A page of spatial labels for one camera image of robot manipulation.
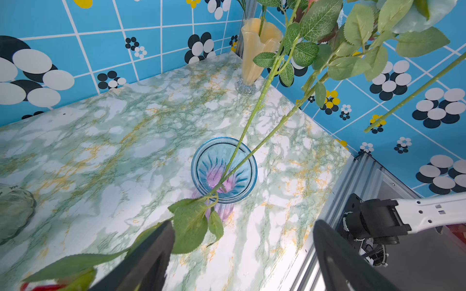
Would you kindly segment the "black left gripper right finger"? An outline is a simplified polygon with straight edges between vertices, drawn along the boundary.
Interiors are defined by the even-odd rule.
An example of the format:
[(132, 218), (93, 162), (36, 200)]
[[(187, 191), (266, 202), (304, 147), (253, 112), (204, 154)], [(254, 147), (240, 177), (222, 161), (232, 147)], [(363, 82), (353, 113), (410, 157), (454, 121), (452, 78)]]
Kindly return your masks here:
[(325, 221), (316, 221), (313, 239), (328, 291), (396, 291)]

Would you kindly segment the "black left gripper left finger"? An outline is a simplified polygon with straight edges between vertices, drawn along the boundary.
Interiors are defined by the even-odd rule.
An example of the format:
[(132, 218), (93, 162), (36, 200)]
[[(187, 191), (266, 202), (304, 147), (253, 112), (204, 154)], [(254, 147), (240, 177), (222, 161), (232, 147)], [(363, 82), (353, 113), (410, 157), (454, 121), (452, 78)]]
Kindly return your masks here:
[(175, 231), (172, 223), (165, 221), (109, 275), (91, 287), (91, 290), (162, 290), (174, 242)]

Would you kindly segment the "purple blue glass vase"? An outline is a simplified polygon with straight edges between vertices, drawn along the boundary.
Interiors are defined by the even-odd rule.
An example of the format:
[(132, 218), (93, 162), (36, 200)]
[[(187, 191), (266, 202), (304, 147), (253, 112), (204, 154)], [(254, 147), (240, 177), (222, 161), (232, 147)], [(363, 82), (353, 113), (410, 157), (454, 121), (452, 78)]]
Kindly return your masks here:
[(257, 162), (249, 156), (250, 149), (230, 137), (212, 138), (194, 154), (191, 176), (197, 189), (195, 197), (206, 196), (227, 176), (217, 190), (218, 203), (214, 209), (225, 222), (233, 212), (234, 203), (246, 198), (257, 182)]

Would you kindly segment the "clear ribbed glass vase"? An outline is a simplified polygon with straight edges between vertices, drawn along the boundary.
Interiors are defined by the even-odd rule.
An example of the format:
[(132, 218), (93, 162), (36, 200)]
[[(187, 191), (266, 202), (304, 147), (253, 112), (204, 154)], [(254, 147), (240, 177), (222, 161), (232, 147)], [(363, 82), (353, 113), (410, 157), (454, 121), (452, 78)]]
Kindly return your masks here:
[(1, 245), (16, 237), (35, 214), (32, 193), (18, 186), (1, 184)]

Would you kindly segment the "white blue flower bunch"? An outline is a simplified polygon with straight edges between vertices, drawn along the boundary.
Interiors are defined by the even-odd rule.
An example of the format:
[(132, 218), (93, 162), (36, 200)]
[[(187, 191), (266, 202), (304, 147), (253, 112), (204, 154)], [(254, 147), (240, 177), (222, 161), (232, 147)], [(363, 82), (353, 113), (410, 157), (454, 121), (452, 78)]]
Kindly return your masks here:
[(305, 35), (278, 73), (312, 119), (307, 149), (372, 156), (424, 198), (466, 189), (466, 50), (436, 28), (464, 1), (361, 1), (318, 44)]

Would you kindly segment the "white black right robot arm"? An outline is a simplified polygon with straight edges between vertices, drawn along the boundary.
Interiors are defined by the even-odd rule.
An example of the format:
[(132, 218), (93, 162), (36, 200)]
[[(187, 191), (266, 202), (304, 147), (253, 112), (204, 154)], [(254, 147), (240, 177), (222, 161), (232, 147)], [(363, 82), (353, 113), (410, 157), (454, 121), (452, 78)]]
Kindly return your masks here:
[(337, 232), (373, 267), (387, 266), (386, 246), (424, 230), (466, 223), (466, 194), (425, 199), (373, 199), (349, 196)]

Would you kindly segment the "yellow fluted glass vase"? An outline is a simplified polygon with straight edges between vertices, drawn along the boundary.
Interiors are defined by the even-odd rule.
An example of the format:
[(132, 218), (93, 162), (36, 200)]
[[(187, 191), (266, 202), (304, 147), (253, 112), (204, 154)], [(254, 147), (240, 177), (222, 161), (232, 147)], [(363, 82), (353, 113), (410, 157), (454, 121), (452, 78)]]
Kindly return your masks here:
[(255, 82), (261, 76), (263, 67), (259, 67), (253, 59), (263, 52), (275, 53), (279, 49), (283, 33), (267, 21), (261, 25), (261, 19), (250, 18), (241, 28), (243, 55), (241, 78), (235, 88), (241, 95), (251, 96), (256, 93)]

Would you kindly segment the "red rose stem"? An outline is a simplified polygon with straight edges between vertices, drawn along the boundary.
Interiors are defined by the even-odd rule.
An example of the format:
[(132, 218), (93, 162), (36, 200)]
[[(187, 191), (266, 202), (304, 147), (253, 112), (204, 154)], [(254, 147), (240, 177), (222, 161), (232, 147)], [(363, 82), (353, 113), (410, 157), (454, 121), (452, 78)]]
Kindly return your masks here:
[[(207, 198), (184, 199), (171, 206), (170, 221), (175, 231), (171, 255), (194, 251), (211, 232), (216, 240), (224, 234), (223, 223), (215, 211), (216, 202)], [(113, 254), (84, 253), (59, 259), (24, 279), (22, 291), (91, 291), (165, 221), (146, 229), (127, 249)]]

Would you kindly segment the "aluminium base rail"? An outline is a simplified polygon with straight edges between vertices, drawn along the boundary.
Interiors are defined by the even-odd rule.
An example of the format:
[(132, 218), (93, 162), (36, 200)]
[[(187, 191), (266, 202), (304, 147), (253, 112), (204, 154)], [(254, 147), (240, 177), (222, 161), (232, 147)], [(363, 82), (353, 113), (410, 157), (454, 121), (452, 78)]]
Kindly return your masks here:
[(328, 223), (362, 259), (400, 288), (412, 271), (401, 262), (406, 237), (428, 224), (421, 198), (369, 154), (351, 158), (325, 204)]

